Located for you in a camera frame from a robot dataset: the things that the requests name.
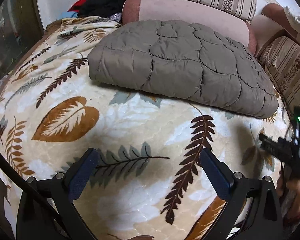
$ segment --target leaf print blanket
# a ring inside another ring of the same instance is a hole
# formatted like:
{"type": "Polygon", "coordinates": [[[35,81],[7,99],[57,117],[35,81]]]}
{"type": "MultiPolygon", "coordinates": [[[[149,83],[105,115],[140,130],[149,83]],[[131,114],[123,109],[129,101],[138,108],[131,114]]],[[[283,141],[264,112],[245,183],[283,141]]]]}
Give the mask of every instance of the leaf print blanket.
{"type": "MultiPolygon", "coordinates": [[[[98,165],[74,205],[98,239],[200,239],[225,204],[200,151],[276,181],[280,165],[257,138],[283,136],[289,118],[279,95],[274,116],[260,120],[90,80],[87,55],[119,27],[65,18],[16,67],[0,93],[0,152],[24,179],[49,179],[95,148],[98,165]]],[[[0,178],[15,232],[22,192],[1,170],[0,178]]]]}

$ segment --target black cable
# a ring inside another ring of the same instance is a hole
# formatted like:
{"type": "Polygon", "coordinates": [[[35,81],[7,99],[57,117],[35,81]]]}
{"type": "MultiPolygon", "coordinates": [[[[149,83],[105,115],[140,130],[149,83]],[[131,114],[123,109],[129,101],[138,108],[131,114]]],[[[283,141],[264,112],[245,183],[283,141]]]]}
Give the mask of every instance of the black cable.
{"type": "Polygon", "coordinates": [[[56,220],[56,222],[66,231],[66,227],[62,222],[61,216],[55,209],[47,202],[47,199],[42,197],[37,191],[34,190],[25,180],[18,175],[18,173],[9,165],[6,159],[0,153],[0,169],[24,192],[30,195],[42,207],[44,207],[49,214],[56,220]]]}

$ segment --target gray cloth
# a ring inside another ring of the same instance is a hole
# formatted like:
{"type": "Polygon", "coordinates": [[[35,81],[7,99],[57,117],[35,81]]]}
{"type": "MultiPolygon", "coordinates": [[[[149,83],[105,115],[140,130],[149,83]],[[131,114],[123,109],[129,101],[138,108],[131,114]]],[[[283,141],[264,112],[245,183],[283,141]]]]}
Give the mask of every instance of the gray cloth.
{"type": "Polygon", "coordinates": [[[271,117],[274,87],[239,42],[198,23],[132,22],[88,55],[91,79],[209,106],[271,117]]]}

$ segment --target floral blanket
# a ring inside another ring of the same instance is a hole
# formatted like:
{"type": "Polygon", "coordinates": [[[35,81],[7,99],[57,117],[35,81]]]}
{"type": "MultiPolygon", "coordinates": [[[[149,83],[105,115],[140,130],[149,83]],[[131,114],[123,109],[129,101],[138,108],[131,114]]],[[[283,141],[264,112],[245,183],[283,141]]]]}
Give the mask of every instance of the floral blanket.
{"type": "MultiPolygon", "coordinates": [[[[232,171],[275,181],[280,165],[257,138],[283,136],[287,113],[279,95],[274,116],[260,120],[90,80],[88,53],[119,27],[66,18],[14,70],[0,93],[0,152],[24,179],[49,179],[98,149],[99,163],[74,201],[98,239],[200,239],[224,201],[199,152],[209,148],[232,171]]],[[[0,177],[15,231],[21,190],[0,177]]]]}

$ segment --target hand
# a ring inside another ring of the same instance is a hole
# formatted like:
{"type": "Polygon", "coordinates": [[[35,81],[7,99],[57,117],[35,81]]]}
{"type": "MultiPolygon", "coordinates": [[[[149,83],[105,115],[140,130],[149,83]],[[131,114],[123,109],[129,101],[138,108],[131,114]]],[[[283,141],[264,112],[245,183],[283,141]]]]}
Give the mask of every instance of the hand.
{"type": "MultiPolygon", "coordinates": [[[[280,174],[280,177],[277,181],[277,188],[276,188],[279,197],[281,197],[283,194],[282,184],[283,184],[283,179],[282,179],[282,174],[280,174]]],[[[288,219],[295,218],[300,214],[300,179],[289,180],[286,183],[286,187],[287,189],[296,192],[296,198],[294,199],[294,202],[291,208],[289,209],[286,217],[288,219]]]]}

